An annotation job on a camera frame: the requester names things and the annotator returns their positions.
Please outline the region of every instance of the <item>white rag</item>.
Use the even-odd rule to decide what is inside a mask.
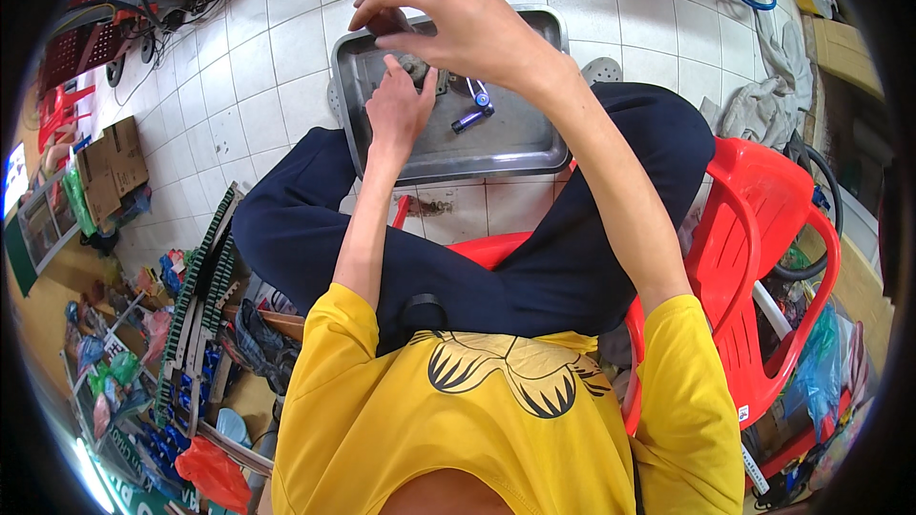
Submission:
[[[811,107],[814,77],[796,22],[784,24],[780,45],[772,17],[755,13],[760,53],[770,77],[742,87],[724,116],[708,97],[704,97],[700,113],[716,136],[742,138],[782,151],[792,132],[802,126],[804,112]]]

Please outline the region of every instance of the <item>hand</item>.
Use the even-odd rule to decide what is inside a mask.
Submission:
[[[546,69],[568,65],[564,56],[533,31],[505,0],[356,0],[350,30],[365,26],[385,7],[411,6],[426,12],[436,36],[398,33],[380,36],[375,45],[419,56],[447,68],[520,92]]]
[[[372,124],[369,151],[394,162],[400,171],[436,103],[436,77],[439,72],[430,67],[423,80],[423,92],[417,94],[413,80],[397,63],[397,58],[387,54],[385,66],[387,70],[381,85],[365,103],[365,113]]]

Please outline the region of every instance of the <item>metal tray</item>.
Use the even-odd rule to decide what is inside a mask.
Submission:
[[[557,50],[569,53],[566,24],[547,5],[517,4],[513,8]],[[434,35],[435,25],[427,16],[410,19],[417,31]],[[334,45],[332,71],[341,119],[350,145],[350,155],[360,179],[372,142],[372,128],[365,114],[365,102],[385,73],[382,58],[400,51],[378,50],[365,29],[341,37]],[[496,113],[480,120],[462,133],[452,132],[452,121],[474,109],[470,97],[452,88],[436,97],[426,128],[414,144],[413,154],[401,171],[397,185],[429,184],[471,177],[550,174],[562,170],[571,155],[556,129],[538,109],[505,88],[487,84]]]

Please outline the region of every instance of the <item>yellow t-shirt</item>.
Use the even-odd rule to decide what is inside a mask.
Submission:
[[[636,437],[593,338],[421,331],[375,358],[375,313],[340,284],[305,321],[274,463],[276,513],[377,513],[441,468],[475,475],[516,513],[739,513],[739,421],[700,303],[646,319]]]

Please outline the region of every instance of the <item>navy blue pants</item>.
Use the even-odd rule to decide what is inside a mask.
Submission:
[[[679,226],[715,152],[706,122],[690,103],[658,86],[599,83],[592,91]],[[242,257],[303,314],[331,284],[350,220],[338,208],[354,178],[344,131],[313,128],[235,212],[232,230]],[[445,317],[432,304],[414,307],[408,319],[401,315],[405,303],[423,293],[438,298]],[[377,354],[404,346],[424,328],[528,338],[566,330],[597,336],[622,322],[634,297],[592,193],[576,171],[534,234],[493,271],[389,227]]]

